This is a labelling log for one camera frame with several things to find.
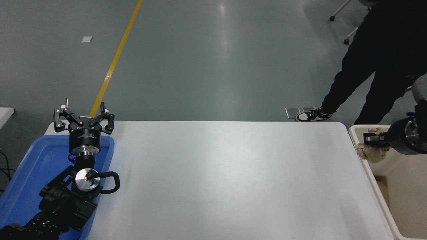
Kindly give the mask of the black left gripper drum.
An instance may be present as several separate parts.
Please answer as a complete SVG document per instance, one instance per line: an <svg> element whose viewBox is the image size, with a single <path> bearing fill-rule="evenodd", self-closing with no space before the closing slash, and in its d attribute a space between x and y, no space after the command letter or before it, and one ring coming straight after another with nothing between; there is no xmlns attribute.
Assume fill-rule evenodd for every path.
<svg viewBox="0 0 427 240"><path fill-rule="evenodd" d="M78 155L81 152L98 154L102 149L101 131L100 125L80 127L76 123L71 123L69 125L69 153L72 155Z"/></svg>

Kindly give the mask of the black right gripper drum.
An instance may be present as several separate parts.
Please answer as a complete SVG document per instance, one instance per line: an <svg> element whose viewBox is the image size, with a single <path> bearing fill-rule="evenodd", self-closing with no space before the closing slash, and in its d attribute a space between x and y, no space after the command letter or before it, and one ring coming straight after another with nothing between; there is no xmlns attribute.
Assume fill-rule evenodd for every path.
<svg viewBox="0 0 427 240"><path fill-rule="evenodd" d="M397 152L404 155L414 154L407 141L405 133L407 123L409 123L410 120L411 119L409 117L398 120L391 124L387 131L388 143L390 144L390 146Z"/></svg>

